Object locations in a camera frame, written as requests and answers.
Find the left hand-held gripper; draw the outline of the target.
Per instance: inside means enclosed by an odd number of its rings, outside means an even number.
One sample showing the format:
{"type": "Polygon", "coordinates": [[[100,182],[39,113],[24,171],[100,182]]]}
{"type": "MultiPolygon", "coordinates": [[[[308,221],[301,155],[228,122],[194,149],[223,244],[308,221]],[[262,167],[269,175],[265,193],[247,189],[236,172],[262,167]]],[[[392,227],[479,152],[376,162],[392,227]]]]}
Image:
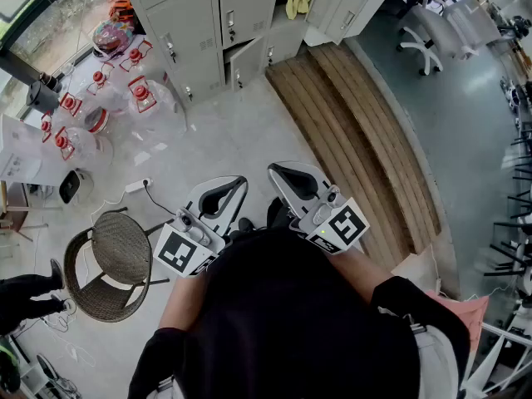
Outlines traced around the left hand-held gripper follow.
{"type": "Polygon", "coordinates": [[[229,232],[247,192],[248,181],[242,175],[196,185],[186,199],[186,209],[178,209],[175,220],[164,225],[154,258],[182,278],[200,275],[225,248],[221,236],[229,232]]]}

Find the grey metal locker cabinet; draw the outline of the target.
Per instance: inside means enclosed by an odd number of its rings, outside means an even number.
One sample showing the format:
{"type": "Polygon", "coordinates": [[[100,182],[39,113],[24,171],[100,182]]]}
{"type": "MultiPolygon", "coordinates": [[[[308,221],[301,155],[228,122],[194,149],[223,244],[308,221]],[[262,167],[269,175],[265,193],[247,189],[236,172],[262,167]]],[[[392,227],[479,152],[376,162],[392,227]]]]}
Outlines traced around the grey metal locker cabinet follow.
{"type": "Polygon", "coordinates": [[[339,43],[367,0],[310,0],[289,19],[279,0],[130,0],[185,108],[295,57],[309,27],[339,43]]]}

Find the wooden plank platform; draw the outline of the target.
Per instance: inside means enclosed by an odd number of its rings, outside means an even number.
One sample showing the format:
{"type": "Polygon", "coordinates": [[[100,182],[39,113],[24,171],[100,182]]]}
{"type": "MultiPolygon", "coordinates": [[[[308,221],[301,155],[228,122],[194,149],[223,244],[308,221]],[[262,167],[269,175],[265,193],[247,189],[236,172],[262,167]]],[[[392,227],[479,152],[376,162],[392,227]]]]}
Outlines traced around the wooden plank platform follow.
{"type": "Polygon", "coordinates": [[[345,44],[309,47],[265,76],[325,175],[355,199],[370,228],[363,250],[393,269],[422,253],[441,221],[406,132],[376,82],[345,44]]]}

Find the white power strip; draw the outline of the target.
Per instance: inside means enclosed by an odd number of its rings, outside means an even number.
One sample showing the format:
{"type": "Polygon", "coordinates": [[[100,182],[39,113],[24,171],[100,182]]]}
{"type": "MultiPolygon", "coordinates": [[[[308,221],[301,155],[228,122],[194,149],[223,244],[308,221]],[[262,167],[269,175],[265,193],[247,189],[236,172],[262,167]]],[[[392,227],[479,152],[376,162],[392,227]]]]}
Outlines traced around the white power strip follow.
{"type": "Polygon", "coordinates": [[[136,182],[130,183],[125,187],[126,194],[133,194],[137,191],[146,190],[151,185],[153,185],[153,180],[151,178],[144,178],[136,182]]]}

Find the brown wicker chair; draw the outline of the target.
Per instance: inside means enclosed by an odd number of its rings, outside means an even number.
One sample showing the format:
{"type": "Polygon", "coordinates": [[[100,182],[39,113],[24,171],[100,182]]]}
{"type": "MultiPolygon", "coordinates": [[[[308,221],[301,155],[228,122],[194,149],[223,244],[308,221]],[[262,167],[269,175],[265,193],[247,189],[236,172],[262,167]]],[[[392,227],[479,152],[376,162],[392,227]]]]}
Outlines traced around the brown wicker chair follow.
{"type": "Polygon", "coordinates": [[[71,239],[64,254],[64,280],[71,299],[84,314],[102,323],[129,318],[145,301],[150,286],[170,281],[151,278],[150,235],[171,221],[143,229],[126,211],[123,207],[104,212],[89,229],[71,239]],[[87,244],[100,273],[81,285],[76,261],[87,244]]]}

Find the cluster of clear water jugs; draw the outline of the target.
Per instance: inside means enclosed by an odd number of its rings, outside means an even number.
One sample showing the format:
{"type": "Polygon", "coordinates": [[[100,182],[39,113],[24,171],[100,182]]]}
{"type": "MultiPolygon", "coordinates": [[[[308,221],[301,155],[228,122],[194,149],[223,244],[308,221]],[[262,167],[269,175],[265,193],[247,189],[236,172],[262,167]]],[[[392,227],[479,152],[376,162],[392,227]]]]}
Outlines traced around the cluster of clear water jugs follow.
{"type": "Polygon", "coordinates": [[[58,108],[43,114],[42,143],[72,167],[99,170],[128,137],[139,145],[157,144],[163,136],[157,129],[167,118],[178,133],[185,130],[154,46],[144,39],[118,62],[103,62],[61,96],[58,108]]]}

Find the person in black shirt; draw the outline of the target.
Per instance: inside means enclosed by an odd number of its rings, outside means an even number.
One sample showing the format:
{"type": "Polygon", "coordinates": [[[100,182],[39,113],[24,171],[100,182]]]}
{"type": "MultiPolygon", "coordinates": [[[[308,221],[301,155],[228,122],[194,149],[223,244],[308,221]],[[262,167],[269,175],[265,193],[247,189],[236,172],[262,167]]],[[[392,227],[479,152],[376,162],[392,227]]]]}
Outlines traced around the person in black shirt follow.
{"type": "MultiPolygon", "coordinates": [[[[155,331],[127,399],[151,399],[166,379],[184,399],[379,399],[377,311],[328,256],[288,228],[278,200],[265,229],[241,219],[206,269],[195,325],[155,331]]],[[[372,300],[422,294],[393,274],[372,300]]]]}

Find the small white black heater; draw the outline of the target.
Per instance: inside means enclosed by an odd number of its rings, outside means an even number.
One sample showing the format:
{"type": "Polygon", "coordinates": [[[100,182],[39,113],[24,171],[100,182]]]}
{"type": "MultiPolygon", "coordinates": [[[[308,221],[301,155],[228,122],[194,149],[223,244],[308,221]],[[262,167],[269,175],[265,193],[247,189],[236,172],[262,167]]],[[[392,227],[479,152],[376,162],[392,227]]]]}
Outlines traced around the small white black heater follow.
{"type": "Polygon", "coordinates": [[[84,170],[71,170],[59,186],[59,196],[65,205],[85,204],[94,189],[94,181],[84,170]]]}

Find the colourful patterned helmet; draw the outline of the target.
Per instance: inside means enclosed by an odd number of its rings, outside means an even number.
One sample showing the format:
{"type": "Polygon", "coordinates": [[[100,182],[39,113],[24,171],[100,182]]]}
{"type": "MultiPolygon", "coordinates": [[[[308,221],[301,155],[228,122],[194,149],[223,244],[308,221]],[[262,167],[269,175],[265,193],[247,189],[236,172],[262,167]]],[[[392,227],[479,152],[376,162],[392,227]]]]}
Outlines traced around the colourful patterned helmet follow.
{"type": "Polygon", "coordinates": [[[101,60],[118,57],[134,40],[135,29],[129,22],[107,20],[92,35],[93,55],[101,60]]]}

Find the pink cloth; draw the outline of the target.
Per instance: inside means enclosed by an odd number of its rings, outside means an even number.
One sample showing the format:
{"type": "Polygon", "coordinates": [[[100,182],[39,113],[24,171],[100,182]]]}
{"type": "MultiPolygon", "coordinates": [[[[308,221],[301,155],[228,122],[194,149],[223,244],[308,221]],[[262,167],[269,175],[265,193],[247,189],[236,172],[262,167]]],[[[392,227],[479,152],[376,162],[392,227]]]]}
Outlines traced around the pink cloth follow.
{"type": "Polygon", "coordinates": [[[470,335],[470,352],[476,352],[479,347],[482,323],[490,298],[483,296],[469,301],[459,302],[438,296],[433,290],[427,290],[426,295],[451,310],[465,324],[470,335]]]}

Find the black cylindrical bin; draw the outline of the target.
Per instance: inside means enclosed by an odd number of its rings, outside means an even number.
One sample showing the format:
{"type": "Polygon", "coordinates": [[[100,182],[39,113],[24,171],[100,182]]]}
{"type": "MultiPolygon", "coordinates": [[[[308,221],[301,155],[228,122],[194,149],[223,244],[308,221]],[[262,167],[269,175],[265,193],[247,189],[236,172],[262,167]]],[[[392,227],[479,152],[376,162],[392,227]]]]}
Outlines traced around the black cylindrical bin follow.
{"type": "Polygon", "coordinates": [[[61,83],[51,75],[42,72],[28,88],[26,105],[42,114],[54,112],[59,107],[61,83]]]}

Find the light grey backpack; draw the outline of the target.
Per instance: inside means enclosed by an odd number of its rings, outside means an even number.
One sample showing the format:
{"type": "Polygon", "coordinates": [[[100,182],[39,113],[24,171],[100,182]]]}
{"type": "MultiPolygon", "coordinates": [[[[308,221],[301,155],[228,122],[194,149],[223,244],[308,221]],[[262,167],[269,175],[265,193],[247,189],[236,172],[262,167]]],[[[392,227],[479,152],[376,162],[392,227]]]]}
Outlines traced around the light grey backpack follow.
{"type": "Polygon", "coordinates": [[[377,311],[375,395],[379,399],[456,399],[469,333],[449,309],[425,294],[374,299],[377,311]]]}

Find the orange striped bag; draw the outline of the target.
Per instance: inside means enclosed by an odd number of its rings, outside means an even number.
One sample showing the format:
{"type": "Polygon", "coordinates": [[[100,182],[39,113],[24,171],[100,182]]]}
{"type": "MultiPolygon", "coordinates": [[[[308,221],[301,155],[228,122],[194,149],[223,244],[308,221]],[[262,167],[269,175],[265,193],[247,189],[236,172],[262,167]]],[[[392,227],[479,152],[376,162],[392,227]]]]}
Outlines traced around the orange striped bag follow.
{"type": "Polygon", "coordinates": [[[114,22],[126,22],[132,20],[135,16],[135,10],[130,0],[115,0],[111,4],[109,17],[114,22]]]}

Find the small white wheeled device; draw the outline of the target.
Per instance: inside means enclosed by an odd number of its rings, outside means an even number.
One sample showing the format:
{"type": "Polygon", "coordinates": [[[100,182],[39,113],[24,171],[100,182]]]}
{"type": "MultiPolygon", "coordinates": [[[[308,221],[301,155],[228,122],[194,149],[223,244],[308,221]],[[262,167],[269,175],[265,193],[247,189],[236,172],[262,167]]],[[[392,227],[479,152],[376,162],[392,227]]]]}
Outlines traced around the small white wheeled device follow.
{"type": "Polygon", "coordinates": [[[511,79],[502,77],[500,80],[500,87],[504,92],[510,110],[514,114],[518,114],[520,110],[520,96],[514,83],[511,79]]]}

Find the large glass window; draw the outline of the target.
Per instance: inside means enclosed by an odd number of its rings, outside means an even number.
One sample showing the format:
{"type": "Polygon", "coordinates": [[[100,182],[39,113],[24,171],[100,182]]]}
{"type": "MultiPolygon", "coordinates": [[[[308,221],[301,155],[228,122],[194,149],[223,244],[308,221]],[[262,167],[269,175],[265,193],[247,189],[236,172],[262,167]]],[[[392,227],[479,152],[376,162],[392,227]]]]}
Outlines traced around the large glass window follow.
{"type": "Polygon", "coordinates": [[[29,0],[12,21],[0,18],[0,114],[22,117],[28,84],[61,76],[86,52],[114,1],[29,0]]]}

